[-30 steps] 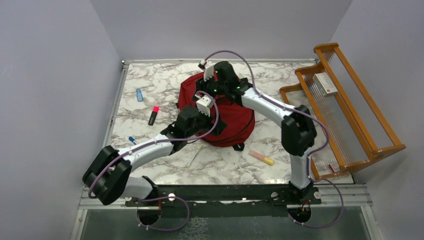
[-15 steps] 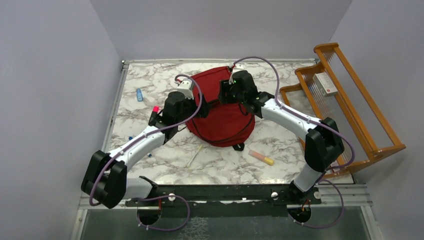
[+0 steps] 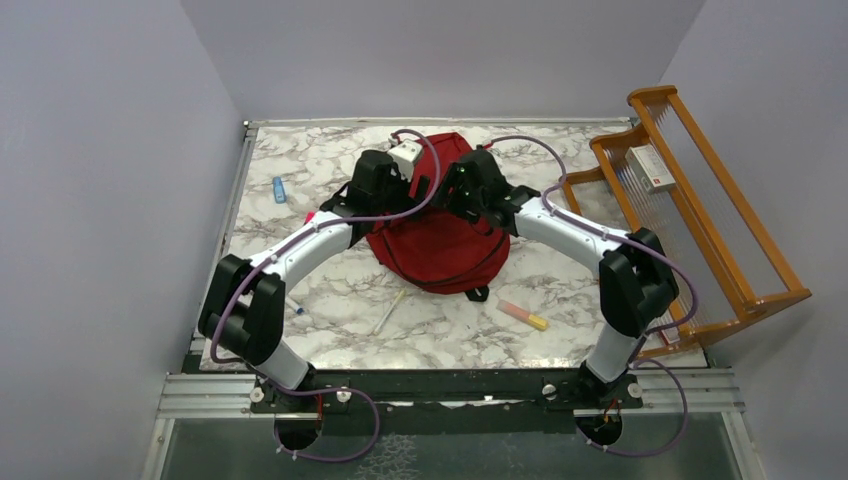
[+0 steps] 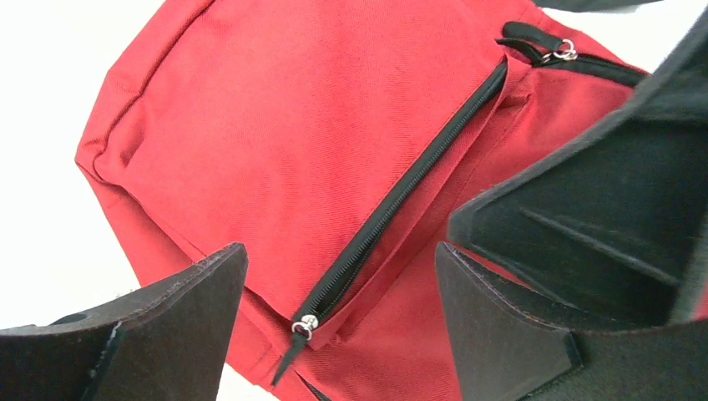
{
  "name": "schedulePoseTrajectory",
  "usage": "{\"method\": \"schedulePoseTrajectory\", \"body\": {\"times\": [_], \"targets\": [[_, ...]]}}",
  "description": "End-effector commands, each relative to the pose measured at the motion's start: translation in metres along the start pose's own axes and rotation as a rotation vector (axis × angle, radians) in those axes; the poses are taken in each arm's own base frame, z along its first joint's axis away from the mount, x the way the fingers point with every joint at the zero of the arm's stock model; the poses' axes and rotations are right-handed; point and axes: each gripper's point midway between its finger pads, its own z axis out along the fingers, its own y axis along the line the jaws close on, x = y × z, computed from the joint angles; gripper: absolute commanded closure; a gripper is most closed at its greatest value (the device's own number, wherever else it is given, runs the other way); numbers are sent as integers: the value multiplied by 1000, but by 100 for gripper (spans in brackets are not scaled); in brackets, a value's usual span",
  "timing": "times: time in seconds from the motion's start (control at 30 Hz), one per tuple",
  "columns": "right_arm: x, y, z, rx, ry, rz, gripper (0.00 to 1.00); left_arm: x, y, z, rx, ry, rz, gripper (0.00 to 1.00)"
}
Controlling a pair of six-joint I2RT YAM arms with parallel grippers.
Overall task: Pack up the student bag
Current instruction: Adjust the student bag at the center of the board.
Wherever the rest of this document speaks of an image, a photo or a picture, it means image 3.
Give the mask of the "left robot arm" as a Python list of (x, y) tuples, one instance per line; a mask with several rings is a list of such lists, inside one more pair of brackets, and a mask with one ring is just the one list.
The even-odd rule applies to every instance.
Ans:
[(311, 366), (284, 339), (285, 301), (291, 288), (330, 258), (365, 237), (379, 221), (416, 211), (428, 186), (413, 186), (422, 147), (403, 142), (388, 151), (366, 150), (351, 179), (313, 217), (262, 254), (229, 254), (213, 273), (198, 321), (218, 364), (243, 362), (275, 383), (285, 407), (313, 401)]

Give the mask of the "light blue highlighter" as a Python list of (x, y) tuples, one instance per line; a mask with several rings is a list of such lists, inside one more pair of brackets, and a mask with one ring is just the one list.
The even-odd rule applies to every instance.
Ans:
[(272, 191), (274, 201), (277, 204), (284, 204), (287, 201), (284, 183), (279, 176), (272, 179)]

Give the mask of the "blue capped pen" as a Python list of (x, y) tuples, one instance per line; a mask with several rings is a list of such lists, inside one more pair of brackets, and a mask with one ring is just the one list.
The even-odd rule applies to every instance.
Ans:
[(298, 315), (305, 312), (305, 309), (300, 304), (290, 298), (286, 299), (286, 304)]

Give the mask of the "red backpack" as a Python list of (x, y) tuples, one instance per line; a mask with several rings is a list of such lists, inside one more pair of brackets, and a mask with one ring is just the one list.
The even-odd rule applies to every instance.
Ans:
[(477, 303), (488, 299), (511, 244), (508, 233), (485, 220), (471, 224), (436, 206), (379, 222), (366, 240), (378, 262), (407, 282)]

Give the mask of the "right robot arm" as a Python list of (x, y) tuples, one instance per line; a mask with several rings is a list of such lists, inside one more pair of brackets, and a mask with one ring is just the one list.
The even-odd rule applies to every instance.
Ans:
[(580, 366), (577, 393), (592, 407), (612, 399), (649, 325), (679, 295), (658, 236), (647, 228), (608, 228), (554, 205), (544, 193), (510, 184), (484, 148), (447, 168), (433, 203), (470, 223), (483, 220), (542, 243), (590, 271), (605, 325)]

